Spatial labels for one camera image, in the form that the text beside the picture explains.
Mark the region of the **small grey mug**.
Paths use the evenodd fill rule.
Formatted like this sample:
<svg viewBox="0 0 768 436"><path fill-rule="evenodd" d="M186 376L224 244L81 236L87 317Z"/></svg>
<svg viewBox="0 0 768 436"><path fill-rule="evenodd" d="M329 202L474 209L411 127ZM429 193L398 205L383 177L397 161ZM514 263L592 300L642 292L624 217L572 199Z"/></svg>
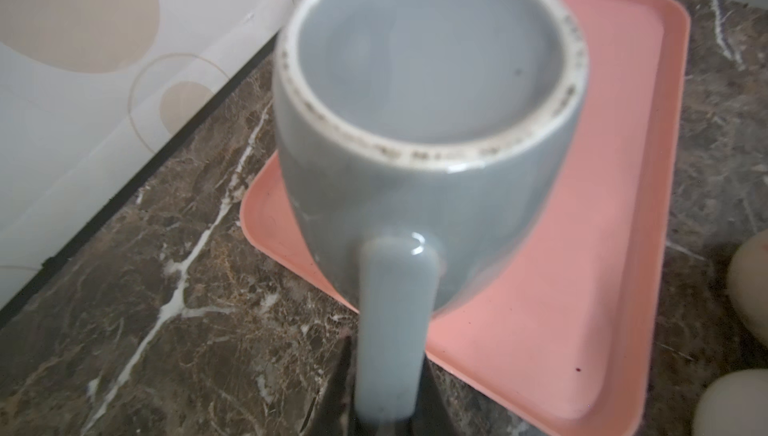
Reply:
<svg viewBox="0 0 768 436"><path fill-rule="evenodd" d="M281 170L322 274L358 309L354 410L416 410L428 326L532 230L585 102L562 0L300 0L273 93Z"/></svg>

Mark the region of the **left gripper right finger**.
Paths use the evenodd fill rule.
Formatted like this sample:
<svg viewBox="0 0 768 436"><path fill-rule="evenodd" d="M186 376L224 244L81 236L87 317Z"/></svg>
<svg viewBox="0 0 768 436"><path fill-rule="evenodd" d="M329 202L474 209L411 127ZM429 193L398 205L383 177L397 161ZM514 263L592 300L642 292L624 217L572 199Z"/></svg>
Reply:
<svg viewBox="0 0 768 436"><path fill-rule="evenodd" d="M458 435L427 357L423 360L416 409L410 419L410 434L414 436Z"/></svg>

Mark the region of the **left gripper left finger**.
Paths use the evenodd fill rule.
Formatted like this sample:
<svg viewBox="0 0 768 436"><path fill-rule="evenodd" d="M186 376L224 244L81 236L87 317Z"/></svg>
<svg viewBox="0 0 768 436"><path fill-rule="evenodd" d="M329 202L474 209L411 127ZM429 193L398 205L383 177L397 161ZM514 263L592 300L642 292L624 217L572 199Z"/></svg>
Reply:
<svg viewBox="0 0 768 436"><path fill-rule="evenodd" d="M341 340L341 351L323 396L308 425L308 434L353 436L359 433L355 412L356 344L352 336Z"/></svg>

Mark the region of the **peach cream speckled mug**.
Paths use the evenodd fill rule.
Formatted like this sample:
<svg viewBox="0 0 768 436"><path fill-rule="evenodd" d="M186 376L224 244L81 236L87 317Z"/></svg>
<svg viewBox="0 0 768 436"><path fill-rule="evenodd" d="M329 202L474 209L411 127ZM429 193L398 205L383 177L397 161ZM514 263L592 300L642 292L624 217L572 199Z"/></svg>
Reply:
<svg viewBox="0 0 768 436"><path fill-rule="evenodd" d="M740 245L727 272L727 294L738 318L747 330L767 346L767 231L763 230Z"/></svg>

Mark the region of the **white ceramic mug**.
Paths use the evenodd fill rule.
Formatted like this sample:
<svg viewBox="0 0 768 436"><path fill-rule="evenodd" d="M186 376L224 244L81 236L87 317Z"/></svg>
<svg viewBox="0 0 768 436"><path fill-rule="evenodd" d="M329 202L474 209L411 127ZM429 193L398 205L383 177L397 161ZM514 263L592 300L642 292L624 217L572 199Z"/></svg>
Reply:
<svg viewBox="0 0 768 436"><path fill-rule="evenodd" d="M693 435L767 435L767 370L732 372L714 381L700 398Z"/></svg>

